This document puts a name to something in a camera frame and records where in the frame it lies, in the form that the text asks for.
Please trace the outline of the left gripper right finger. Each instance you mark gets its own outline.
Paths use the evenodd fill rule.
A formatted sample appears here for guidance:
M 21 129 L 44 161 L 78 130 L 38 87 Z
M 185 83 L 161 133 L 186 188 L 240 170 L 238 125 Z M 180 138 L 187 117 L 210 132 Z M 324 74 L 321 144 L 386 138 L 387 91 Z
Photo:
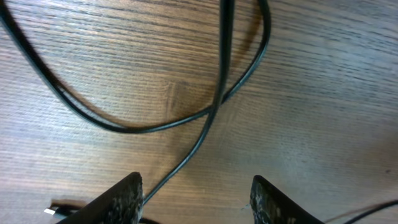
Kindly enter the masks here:
M 255 175 L 250 193 L 255 224 L 323 224 L 261 175 Z

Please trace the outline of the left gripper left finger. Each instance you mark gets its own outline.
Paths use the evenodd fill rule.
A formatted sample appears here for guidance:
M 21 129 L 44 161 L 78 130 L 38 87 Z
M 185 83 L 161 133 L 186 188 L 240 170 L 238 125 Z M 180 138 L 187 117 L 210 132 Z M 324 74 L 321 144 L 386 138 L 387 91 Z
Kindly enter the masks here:
M 60 224 L 138 224 L 143 208 L 142 177 L 132 172 Z

